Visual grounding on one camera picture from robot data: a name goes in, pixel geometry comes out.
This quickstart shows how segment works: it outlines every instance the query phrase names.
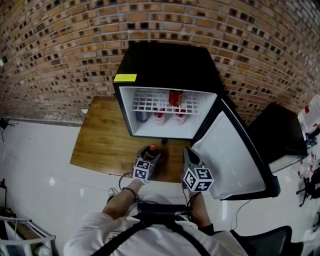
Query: black mini fridge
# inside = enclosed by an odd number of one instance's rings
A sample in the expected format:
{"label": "black mini fridge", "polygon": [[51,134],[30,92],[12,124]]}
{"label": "black mini fridge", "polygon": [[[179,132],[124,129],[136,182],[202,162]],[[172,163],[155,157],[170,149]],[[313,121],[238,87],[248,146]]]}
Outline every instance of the black mini fridge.
{"label": "black mini fridge", "polygon": [[[131,43],[113,85],[131,136],[191,141],[192,149],[202,155],[212,172],[213,198],[246,200],[279,195],[278,179],[224,94],[206,48]],[[182,92],[178,106],[169,104],[171,90]],[[163,125],[156,124],[154,113],[164,114]],[[175,122],[176,113],[185,115],[183,124]]]}

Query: wooden table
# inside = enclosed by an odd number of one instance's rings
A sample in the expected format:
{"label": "wooden table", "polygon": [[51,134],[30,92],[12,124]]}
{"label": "wooden table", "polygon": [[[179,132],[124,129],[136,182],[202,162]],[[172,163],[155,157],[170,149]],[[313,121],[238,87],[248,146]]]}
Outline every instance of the wooden table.
{"label": "wooden table", "polygon": [[181,182],[183,149],[188,140],[131,137],[117,99],[94,97],[76,140],[70,164],[114,175],[133,169],[137,151],[156,144],[161,152],[153,181]]}

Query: open fridge door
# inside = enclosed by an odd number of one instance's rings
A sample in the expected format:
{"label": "open fridge door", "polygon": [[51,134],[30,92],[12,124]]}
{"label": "open fridge door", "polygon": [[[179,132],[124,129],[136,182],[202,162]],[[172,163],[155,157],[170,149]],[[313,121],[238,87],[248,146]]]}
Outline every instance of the open fridge door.
{"label": "open fridge door", "polygon": [[228,104],[219,102],[219,114],[192,149],[198,152],[214,178],[214,199],[246,200],[276,197],[278,179],[270,171],[250,140],[245,124]]}

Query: yellow label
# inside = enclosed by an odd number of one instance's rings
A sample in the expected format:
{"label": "yellow label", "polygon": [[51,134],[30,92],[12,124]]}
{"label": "yellow label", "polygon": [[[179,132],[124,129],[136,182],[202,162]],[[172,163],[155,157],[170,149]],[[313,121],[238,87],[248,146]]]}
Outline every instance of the yellow label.
{"label": "yellow label", "polygon": [[114,82],[134,82],[137,74],[116,74]]}

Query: white shirt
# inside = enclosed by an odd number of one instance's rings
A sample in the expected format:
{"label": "white shirt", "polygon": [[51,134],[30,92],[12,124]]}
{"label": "white shirt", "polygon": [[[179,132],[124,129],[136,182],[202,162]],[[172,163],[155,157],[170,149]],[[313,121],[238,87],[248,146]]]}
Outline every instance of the white shirt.
{"label": "white shirt", "polygon": [[[101,212],[86,215],[74,236],[64,246],[64,256],[91,256],[103,245],[121,232],[131,228],[140,220],[132,216],[137,214],[136,204],[126,217],[113,220]],[[176,221],[183,229],[196,238],[210,255],[248,256],[238,241],[228,231],[213,236],[198,230],[190,221]],[[111,255],[113,256],[197,256],[197,249],[183,236],[166,228],[153,224],[140,230],[124,241]]]}

